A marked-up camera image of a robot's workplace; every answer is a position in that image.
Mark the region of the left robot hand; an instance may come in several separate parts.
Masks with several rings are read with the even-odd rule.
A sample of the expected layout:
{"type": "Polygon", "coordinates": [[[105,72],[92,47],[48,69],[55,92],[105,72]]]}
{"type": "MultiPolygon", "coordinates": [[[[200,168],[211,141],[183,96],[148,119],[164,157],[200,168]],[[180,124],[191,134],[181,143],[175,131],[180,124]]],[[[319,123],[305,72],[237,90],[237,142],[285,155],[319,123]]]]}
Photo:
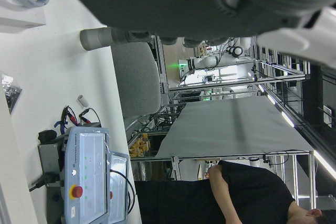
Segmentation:
{"type": "Polygon", "coordinates": [[[256,37],[260,46],[335,68],[335,0],[79,0],[104,25],[187,47],[256,37]]]}

